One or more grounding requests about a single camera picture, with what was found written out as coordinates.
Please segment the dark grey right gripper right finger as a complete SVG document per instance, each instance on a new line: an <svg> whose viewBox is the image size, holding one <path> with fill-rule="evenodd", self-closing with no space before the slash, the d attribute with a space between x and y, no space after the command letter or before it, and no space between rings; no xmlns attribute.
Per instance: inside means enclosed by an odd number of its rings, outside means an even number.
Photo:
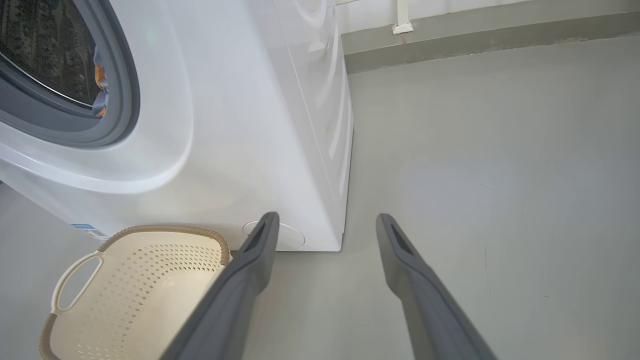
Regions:
<svg viewBox="0 0 640 360"><path fill-rule="evenodd" d="M495 360L480 331L390 215L375 220L386 284L402 303L416 360Z"/></svg>

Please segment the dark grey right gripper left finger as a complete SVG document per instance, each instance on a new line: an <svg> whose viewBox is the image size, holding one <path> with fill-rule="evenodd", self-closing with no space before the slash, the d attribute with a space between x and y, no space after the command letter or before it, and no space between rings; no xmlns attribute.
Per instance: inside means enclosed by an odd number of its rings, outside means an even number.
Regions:
<svg viewBox="0 0 640 360"><path fill-rule="evenodd" d="M255 301L271 278L280 227L277 212L262 215L190 313L162 360L242 359Z"/></svg>

